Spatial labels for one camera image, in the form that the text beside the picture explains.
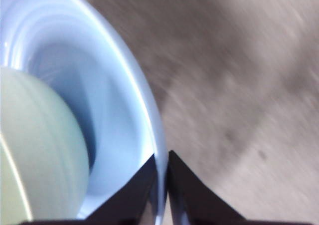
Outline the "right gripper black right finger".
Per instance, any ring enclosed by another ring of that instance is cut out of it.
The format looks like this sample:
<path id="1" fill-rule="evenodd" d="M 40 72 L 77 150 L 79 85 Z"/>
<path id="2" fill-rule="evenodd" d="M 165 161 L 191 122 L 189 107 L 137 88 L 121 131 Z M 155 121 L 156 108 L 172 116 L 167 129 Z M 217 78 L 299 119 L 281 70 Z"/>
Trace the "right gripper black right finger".
<path id="1" fill-rule="evenodd" d="M 209 189 L 173 150 L 168 154 L 168 194 L 174 225 L 245 220 Z"/>

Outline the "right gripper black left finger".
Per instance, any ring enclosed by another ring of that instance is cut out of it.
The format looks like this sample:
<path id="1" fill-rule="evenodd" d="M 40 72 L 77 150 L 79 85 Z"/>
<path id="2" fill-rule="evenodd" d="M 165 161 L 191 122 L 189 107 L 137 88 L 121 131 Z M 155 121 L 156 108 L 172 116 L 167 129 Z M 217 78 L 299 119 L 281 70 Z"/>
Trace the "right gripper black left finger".
<path id="1" fill-rule="evenodd" d="M 148 202 L 156 203 L 157 169 L 151 155 L 132 178 L 85 219 L 87 225 L 137 225 Z"/>

